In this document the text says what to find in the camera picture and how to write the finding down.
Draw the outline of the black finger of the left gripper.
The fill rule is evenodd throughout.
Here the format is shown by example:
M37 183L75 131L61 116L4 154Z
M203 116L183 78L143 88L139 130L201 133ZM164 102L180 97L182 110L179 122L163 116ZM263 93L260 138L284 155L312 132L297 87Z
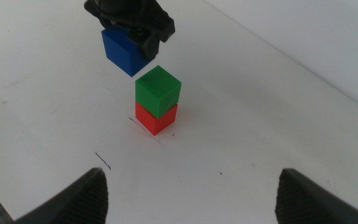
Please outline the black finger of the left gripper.
M158 54L160 39L157 34L147 30L132 30L128 39L138 46L146 60L151 61Z

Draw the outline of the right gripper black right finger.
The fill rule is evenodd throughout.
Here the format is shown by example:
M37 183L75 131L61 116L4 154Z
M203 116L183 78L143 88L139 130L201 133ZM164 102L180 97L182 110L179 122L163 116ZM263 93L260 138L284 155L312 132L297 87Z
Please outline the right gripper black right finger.
M358 223L357 208L289 168L279 177L275 214L279 224Z

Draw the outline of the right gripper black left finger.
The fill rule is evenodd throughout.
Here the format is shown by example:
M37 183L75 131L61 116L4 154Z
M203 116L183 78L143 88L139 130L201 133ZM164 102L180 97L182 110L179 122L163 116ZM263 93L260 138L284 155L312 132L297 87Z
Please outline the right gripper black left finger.
M101 168L92 168L59 194L15 222L105 224L108 206L105 173Z

